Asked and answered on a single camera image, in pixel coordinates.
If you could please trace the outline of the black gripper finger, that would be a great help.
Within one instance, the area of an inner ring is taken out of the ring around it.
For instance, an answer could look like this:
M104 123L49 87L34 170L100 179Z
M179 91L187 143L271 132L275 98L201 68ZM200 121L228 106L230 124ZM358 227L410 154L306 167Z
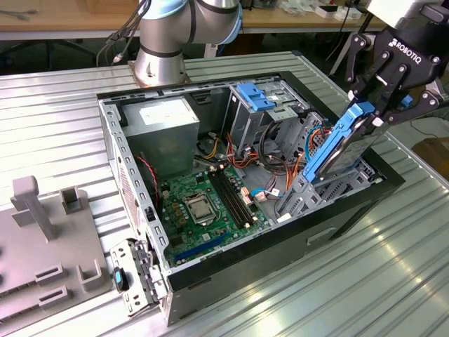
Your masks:
M375 106L375 119L389 126L416 119L443 105L443 89L437 67L419 71L401 63L386 78Z
M375 36L355 34L350 41L345 69L345 81L351 84L348 97L352 102L365 100L380 83L377 76L392 59L387 48L374 52Z

